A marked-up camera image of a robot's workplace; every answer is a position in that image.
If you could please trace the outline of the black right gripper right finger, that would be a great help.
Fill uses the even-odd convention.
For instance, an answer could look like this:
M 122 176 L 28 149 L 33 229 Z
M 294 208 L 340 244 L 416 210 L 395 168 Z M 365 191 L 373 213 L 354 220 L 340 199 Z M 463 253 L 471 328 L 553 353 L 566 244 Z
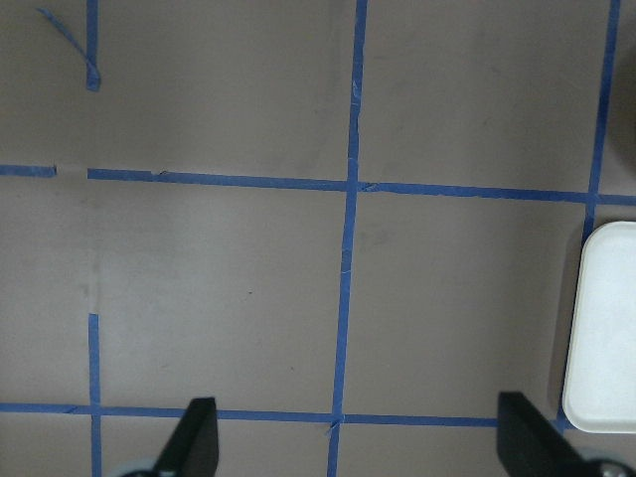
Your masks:
M 497 455 L 508 476 L 601 476 L 520 392 L 498 396 Z

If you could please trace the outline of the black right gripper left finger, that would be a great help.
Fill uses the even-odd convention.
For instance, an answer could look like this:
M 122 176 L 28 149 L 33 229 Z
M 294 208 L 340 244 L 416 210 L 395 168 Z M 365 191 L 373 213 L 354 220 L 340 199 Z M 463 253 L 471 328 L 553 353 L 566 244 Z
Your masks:
M 152 472 L 156 476 L 216 475 L 220 445 L 216 400 L 198 397 L 190 401 Z

